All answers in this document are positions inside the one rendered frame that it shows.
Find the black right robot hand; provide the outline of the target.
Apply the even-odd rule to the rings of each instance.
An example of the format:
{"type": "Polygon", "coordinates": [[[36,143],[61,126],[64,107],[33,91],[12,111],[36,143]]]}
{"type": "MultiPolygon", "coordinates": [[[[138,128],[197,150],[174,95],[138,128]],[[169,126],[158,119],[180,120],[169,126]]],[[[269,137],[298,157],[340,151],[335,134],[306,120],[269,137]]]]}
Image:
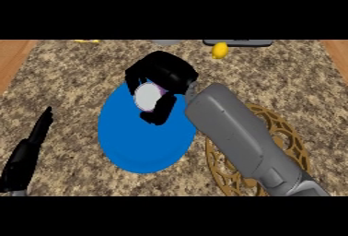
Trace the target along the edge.
{"type": "Polygon", "coordinates": [[[157,51],[149,53],[126,70],[126,82],[130,94],[151,81],[166,90],[151,112],[141,112],[141,118],[155,125],[163,125],[177,102],[177,94],[185,94],[197,82],[200,73],[194,66],[174,54],[157,51]]]}

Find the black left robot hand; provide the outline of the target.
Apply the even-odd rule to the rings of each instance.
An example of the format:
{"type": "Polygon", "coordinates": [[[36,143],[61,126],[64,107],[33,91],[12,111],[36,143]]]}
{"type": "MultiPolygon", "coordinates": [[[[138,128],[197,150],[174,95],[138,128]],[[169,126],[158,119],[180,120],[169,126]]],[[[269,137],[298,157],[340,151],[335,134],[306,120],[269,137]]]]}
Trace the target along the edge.
{"type": "Polygon", "coordinates": [[[33,127],[28,138],[21,140],[9,156],[0,175],[0,193],[27,190],[52,123],[52,107],[48,107],[33,127]]]}

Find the purple can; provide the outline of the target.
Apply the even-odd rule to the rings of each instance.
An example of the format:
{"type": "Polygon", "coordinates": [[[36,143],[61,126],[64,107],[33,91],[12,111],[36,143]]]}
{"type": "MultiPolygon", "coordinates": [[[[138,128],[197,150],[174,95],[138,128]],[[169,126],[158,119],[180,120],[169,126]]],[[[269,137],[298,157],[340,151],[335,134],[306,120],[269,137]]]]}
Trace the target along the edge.
{"type": "Polygon", "coordinates": [[[166,90],[152,82],[139,86],[135,91],[133,100],[138,108],[145,112],[152,112],[157,101],[166,95],[166,90]]]}

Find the blue plate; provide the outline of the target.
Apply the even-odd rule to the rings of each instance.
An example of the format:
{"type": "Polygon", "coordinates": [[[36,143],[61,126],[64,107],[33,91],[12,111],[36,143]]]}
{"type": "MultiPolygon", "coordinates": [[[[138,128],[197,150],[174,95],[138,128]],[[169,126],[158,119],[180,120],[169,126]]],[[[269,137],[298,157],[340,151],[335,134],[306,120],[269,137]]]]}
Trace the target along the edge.
{"type": "Polygon", "coordinates": [[[170,167],[185,155],[197,127],[185,116],[185,97],[177,102],[163,125],[141,118],[129,86],[111,93],[98,117],[98,141],[111,162],[124,170],[152,173],[170,167]]]}

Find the gold openwork placemat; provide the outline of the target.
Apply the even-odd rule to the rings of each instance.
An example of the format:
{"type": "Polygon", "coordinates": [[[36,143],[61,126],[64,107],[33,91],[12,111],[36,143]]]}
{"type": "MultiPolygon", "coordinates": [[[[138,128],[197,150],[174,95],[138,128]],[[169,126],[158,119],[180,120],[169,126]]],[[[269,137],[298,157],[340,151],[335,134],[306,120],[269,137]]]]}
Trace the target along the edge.
{"type": "MultiPolygon", "coordinates": [[[[278,147],[285,151],[301,169],[306,170],[307,173],[312,173],[306,145],[289,122],[266,107],[251,103],[248,103],[247,106],[256,116],[263,120],[278,147]]],[[[228,196],[269,195],[257,180],[242,176],[210,138],[205,138],[205,157],[219,189],[228,196]]]]}

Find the grey round object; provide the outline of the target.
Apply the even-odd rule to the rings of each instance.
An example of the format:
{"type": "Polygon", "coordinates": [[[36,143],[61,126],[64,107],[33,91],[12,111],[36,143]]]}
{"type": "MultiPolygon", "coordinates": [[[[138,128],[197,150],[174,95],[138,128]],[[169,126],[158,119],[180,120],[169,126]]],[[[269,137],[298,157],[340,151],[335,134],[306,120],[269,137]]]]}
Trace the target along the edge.
{"type": "Polygon", "coordinates": [[[176,45],[182,42],[183,40],[152,40],[152,42],[158,45],[169,46],[169,45],[176,45]]]}

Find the yellow lemon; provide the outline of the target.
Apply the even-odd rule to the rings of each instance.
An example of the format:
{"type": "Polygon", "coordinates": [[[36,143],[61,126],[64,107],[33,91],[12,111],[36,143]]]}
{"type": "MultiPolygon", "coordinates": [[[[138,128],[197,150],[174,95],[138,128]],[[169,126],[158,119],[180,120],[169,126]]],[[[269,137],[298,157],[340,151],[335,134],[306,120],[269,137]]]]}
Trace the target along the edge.
{"type": "Polygon", "coordinates": [[[229,46],[226,42],[219,42],[213,47],[213,58],[222,59],[229,52],[229,46]]]}

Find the dark grey flat appliance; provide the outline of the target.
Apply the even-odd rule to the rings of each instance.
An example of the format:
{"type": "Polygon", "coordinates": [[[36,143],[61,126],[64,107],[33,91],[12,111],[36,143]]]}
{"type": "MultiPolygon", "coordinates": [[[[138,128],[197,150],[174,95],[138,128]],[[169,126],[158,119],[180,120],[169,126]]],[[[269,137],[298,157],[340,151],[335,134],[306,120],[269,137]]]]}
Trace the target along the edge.
{"type": "Polygon", "coordinates": [[[273,44],[273,40],[202,40],[202,42],[210,46],[226,42],[229,47],[269,47],[273,44]]]}

